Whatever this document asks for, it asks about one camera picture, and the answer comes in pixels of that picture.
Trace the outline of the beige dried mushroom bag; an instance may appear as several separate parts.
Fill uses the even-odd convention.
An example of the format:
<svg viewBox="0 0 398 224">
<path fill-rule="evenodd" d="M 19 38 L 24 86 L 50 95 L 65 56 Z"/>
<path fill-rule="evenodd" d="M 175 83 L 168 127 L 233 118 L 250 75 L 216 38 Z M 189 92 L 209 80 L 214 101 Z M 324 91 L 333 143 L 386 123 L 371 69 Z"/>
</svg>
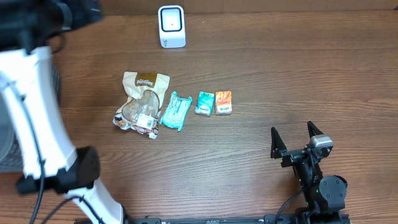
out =
<svg viewBox="0 0 398 224">
<path fill-rule="evenodd" d="M 134 130 L 150 139 L 159 133 L 159 117 L 170 77 L 161 73 L 125 72 L 127 101 L 116 112 L 113 124 Z"/>
</svg>

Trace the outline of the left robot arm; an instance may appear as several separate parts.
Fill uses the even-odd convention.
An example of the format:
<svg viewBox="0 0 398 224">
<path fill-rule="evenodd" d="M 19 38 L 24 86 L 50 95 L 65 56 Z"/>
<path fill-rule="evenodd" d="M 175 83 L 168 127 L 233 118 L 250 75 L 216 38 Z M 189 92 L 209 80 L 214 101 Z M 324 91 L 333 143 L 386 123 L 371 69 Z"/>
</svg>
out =
<svg viewBox="0 0 398 224">
<path fill-rule="evenodd" d="M 1 2 L 1 96 L 24 164 L 16 187 L 42 196 L 48 189 L 76 203 L 92 223 L 127 223 L 124 207 L 100 180 L 95 148 L 77 148 L 63 124 L 47 41 L 102 19 L 92 0 Z"/>
</svg>

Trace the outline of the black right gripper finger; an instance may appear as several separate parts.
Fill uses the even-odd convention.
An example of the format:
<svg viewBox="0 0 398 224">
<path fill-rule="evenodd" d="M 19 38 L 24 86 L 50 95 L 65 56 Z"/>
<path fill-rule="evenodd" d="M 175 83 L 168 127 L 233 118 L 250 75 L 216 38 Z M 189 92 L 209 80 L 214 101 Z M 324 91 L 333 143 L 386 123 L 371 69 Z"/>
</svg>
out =
<svg viewBox="0 0 398 224">
<path fill-rule="evenodd" d="M 310 136 L 311 138 L 314 137 L 314 136 L 316 136 L 316 135 L 322 135 L 322 134 L 323 134 L 323 132 L 320 131 L 320 130 L 314 125 L 314 123 L 313 123 L 312 121 L 308 121 L 308 122 L 307 122 L 307 128 L 308 128 L 309 136 Z"/>
<path fill-rule="evenodd" d="M 271 139 L 271 158 L 279 159 L 287 152 L 287 148 L 275 127 L 271 128 Z"/>
</svg>

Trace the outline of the teal wet wipes pack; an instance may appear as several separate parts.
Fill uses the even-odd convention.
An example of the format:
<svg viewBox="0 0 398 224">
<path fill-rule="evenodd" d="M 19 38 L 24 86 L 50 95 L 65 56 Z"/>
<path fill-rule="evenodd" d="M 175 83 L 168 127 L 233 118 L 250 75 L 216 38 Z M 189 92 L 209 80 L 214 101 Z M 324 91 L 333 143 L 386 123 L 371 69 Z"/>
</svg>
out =
<svg viewBox="0 0 398 224">
<path fill-rule="evenodd" d="M 160 124 L 169 128 L 175 128 L 178 132 L 183 129 L 186 115 L 190 109 L 192 97 L 181 98 L 173 91 L 164 115 L 160 119 Z"/>
</svg>

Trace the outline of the teal tissue pack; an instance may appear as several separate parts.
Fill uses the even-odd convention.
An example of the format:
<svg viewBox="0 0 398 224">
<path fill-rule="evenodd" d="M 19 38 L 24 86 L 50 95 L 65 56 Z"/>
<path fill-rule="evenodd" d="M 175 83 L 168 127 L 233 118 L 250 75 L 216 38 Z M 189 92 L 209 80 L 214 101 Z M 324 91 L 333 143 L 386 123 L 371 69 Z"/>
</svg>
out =
<svg viewBox="0 0 398 224">
<path fill-rule="evenodd" d="M 199 92 L 195 113 L 210 116 L 213 111 L 214 100 L 215 95 L 213 93 Z"/>
</svg>

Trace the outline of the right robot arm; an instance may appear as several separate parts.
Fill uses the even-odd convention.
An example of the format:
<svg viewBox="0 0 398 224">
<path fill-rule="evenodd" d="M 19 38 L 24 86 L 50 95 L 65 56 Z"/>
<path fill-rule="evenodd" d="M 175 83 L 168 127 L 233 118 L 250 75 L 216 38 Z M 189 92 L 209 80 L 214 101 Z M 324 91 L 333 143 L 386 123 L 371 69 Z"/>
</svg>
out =
<svg viewBox="0 0 398 224">
<path fill-rule="evenodd" d="M 300 191 L 284 202 L 274 217 L 266 220 L 271 223 L 350 223 L 349 216 L 341 214 L 345 208 L 347 181 L 339 175 L 324 176 L 319 165 L 330 155 L 333 140 L 311 121 L 307 122 L 307 128 L 309 143 L 293 151 L 287 149 L 276 128 L 271 128 L 271 158 L 281 159 L 282 167 L 293 168 Z M 282 216 L 286 206 L 299 195 L 304 196 L 306 206 Z"/>
</svg>

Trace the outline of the orange tissue pack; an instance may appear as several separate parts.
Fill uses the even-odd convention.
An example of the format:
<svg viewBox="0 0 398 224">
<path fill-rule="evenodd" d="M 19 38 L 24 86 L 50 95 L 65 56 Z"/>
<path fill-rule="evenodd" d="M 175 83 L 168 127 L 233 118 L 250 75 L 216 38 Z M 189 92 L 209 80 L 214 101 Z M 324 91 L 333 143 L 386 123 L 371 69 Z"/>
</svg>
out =
<svg viewBox="0 0 398 224">
<path fill-rule="evenodd" d="M 232 113 L 231 91 L 217 91 L 215 95 L 215 109 L 217 115 Z"/>
</svg>

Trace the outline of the grey plastic mesh basket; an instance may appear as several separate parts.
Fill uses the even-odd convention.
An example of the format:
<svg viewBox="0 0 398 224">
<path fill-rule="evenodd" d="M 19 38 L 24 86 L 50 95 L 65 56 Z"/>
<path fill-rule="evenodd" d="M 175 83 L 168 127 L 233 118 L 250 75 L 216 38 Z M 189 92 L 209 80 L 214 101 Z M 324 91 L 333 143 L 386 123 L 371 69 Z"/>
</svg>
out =
<svg viewBox="0 0 398 224">
<path fill-rule="evenodd" d="M 1 172 L 20 172 L 23 170 L 23 160 L 19 143 L 1 96 Z"/>
</svg>

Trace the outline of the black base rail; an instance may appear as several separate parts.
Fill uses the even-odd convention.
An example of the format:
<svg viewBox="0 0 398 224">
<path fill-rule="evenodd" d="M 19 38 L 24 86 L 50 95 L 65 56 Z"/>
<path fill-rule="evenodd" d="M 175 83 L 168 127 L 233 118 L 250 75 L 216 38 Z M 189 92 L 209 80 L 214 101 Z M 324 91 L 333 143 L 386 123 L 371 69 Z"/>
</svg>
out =
<svg viewBox="0 0 398 224">
<path fill-rule="evenodd" d="M 127 223 L 133 224 L 275 224 L 276 215 L 265 215 L 264 217 L 241 217 L 241 218 L 188 218 L 188 219 L 166 219 L 161 220 L 160 218 L 135 218 L 129 219 Z M 77 219 L 74 224 L 91 224 L 88 219 Z M 293 224 L 293 223 L 304 223 L 295 220 L 294 215 L 281 215 L 277 221 L 278 224 Z M 311 219 L 309 223 L 342 223 L 351 224 L 351 220 L 348 215 L 342 215 L 341 221 L 336 218 L 332 218 L 331 221 L 321 221 L 319 218 Z"/>
</svg>

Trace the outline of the white barcode scanner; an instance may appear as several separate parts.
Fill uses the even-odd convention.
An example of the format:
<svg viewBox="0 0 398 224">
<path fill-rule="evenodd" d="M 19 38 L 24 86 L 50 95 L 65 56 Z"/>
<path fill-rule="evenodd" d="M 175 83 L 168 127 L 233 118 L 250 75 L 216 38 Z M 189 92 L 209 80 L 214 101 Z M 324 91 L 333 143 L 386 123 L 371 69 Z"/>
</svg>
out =
<svg viewBox="0 0 398 224">
<path fill-rule="evenodd" d="M 158 10 L 160 44 L 165 49 L 186 46 L 185 15 L 179 5 L 166 5 Z"/>
</svg>

